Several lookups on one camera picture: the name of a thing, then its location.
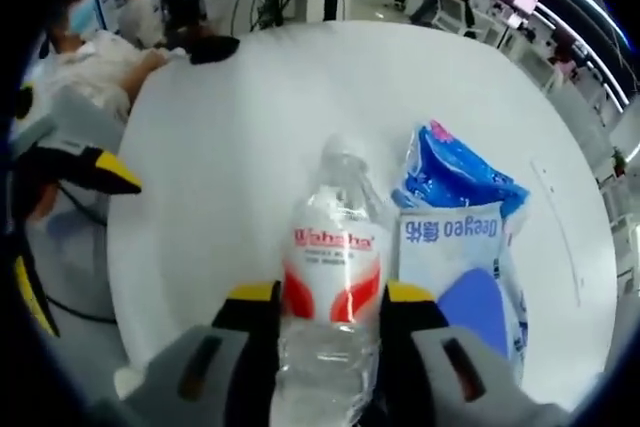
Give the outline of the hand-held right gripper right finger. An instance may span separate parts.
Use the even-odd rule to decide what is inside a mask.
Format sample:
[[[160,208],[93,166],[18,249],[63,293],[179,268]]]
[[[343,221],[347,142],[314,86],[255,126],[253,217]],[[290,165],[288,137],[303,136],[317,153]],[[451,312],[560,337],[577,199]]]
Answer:
[[[509,363],[480,337],[450,326],[433,296],[387,283],[380,311],[379,389],[389,426],[548,426]]]

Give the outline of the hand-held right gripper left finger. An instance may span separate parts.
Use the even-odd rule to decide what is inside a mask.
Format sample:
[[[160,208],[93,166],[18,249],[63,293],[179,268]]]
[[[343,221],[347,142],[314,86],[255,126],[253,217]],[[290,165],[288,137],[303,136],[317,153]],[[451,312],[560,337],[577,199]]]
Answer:
[[[267,426],[278,369],[278,281],[232,289],[147,366],[129,407],[144,426]]]

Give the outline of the person's left hand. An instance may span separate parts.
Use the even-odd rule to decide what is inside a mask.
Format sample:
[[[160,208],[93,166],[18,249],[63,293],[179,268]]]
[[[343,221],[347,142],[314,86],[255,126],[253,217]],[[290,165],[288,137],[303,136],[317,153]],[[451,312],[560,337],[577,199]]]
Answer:
[[[40,198],[33,208],[29,219],[33,221],[39,221],[42,218],[48,216],[55,206],[58,191],[58,183],[50,183],[44,185],[40,189]]]

